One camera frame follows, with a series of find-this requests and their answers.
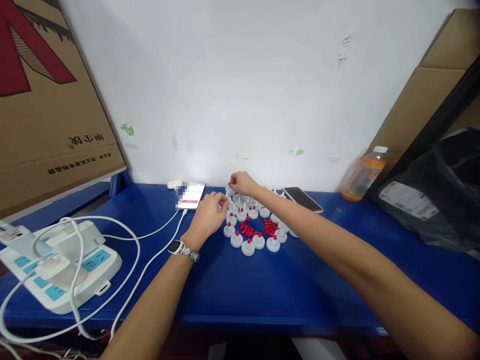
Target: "smartphone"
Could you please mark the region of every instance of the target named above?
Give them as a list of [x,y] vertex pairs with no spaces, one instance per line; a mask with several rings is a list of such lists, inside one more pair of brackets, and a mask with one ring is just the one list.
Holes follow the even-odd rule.
[[204,183],[184,182],[178,192],[178,202],[176,209],[194,210],[198,208],[204,190]]
[[307,208],[308,210],[311,210],[317,214],[324,212],[324,208],[318,205],[315,200],[308,196],[307,193],[299,187],[285,187],[283,191],[285,192],[285,195],[290,198],[290,200],[302,205],[304,208]]

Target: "charger plug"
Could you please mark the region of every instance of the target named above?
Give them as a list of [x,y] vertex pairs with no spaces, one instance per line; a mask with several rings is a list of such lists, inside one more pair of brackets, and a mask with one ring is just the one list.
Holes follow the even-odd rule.
[[[32,251],[32,242],[35,235],[30,232],[25,226],[4,226],[5,231],[0,231],[0,242],[5,246],[15,250],[17,253],[27,257],[30,260],[39,259],[39,257]],[[44,241],[36,243],[36,250],[41,256],[45,256],[52,252],[52,248],[45,244]]]
[[[71,223],[65,225],[66,226],[64,226],[56,236],[48,239],[46,243],[55,253],[75,263],[80,259],[79,236],[77,232],[74,231]],[[78,229],[83,236],[83,242],[85,244],[84,256],[105,243],[105,238],[93,222],[89,220],[80,222]]]
[[[73,261],[59,254],[46,258],[35,268],[35,272],[42,279],[65,291],[70,289],[76,270],[77,265]],[[80,284],[87,274],[87,271],[81,267],[75,286]]]

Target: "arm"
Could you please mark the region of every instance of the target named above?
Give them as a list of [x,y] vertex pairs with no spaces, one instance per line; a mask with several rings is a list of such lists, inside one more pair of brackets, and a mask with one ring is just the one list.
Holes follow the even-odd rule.
[[365,300],[409,359],[475,359],[479,337],[362,239],[259,186],[246,172],[230,179],[278,216]]
[[[229,202],[222,193],[205,195],[190,228],[180,240],[191,250],[199,251],[205,240],[225,220],[228,206]],[[169,334],[192,265],[188,256],[170,255],[126,317],[101,360],[146,360],[158,357]]]

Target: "forearm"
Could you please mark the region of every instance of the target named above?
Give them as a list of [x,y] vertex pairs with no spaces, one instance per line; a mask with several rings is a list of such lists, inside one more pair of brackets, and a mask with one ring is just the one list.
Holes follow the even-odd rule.
[[474,358],[477,335],[374,247],[266,188],[252,196],[363,297],[410,359]]
[[188,256],[170,256],[103,352],[102,360],[158,357],[192,264]]

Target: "barcode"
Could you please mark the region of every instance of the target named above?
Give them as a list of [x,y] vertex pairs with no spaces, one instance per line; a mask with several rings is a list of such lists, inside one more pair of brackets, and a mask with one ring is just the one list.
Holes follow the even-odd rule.
[[395,181],[392,181],[392,182],[390,183],[390,185],[388,185],[386,188],[384,188],[384,189],[382,190],[381,193],[382,193],[382,194],[385,194],[385,195],[388,194],[389,191],[390,191],[390,189],[393,188],[393,187],[395,186],[395,184],[396,184],[396,182],[395,182]]
[[419,212],[417,212],[417,214],[419,216],[422,216],[423,214],[425,214],[428,210],[430,210],[432,207],[430,205],[427,205],[425,206],[422,210],[420,210]]

